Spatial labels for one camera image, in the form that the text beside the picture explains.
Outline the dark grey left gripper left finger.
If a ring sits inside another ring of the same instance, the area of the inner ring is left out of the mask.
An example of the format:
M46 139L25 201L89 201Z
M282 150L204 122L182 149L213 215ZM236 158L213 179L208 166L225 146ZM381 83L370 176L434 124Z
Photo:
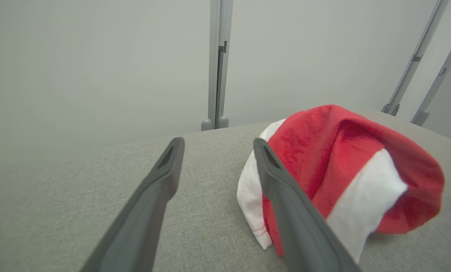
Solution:
M178 189L184 138L173 138L80 272L152 272L167 203Z

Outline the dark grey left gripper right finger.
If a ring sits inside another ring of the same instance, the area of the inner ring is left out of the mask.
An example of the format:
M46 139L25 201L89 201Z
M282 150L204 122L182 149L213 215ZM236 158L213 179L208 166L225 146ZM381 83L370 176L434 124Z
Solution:
M361 272L267 141L255 138L253 148L289 272Z

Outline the red and white shorts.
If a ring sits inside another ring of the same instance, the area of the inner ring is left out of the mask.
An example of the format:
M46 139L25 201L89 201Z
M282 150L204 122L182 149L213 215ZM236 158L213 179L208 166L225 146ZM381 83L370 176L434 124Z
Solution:
M343 107L298 112L259 138L356 262L370 234L407 233L441 210L440 164L410 138Z

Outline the grey partition post with rounded feet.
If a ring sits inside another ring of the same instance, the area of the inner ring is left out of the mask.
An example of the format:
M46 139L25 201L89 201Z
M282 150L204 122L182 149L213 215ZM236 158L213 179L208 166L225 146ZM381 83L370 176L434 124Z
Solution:
M210 0L208 117L201 130L226 128L225 91L234 0Z

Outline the grey slanted partition post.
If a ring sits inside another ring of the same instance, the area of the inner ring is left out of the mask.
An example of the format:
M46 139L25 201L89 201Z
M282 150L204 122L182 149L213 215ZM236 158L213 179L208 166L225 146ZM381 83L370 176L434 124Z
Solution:
M420 104L418 110L414 114L411 120L412 124L422 126L424 122L426 122L426 119L429 117L430 114L428 106L430 105L434 96L438 92L441 84L443 83L450 69L451 69L451 50L447 58L445 59L440 71L438 72L436 79L433 81L433 84L429 88L429 91L426 93L424 100L422 100L422 103Z
M417 68L424 57L424 54L433 38L434 33L438 27L438 24L441 21L441 18L444 14L445 9L447 8L450 0L437 0L436 6L434 7L432 14L424 28L423 33L421 34L420 40L412 54L412 57L409 60L407 67L405 68L404 73L402 74L399 83L393 95L391 96L389 102L383 107L381 110L383 113L396 116L399 109L400 103L405 95L407 88L414 77Z

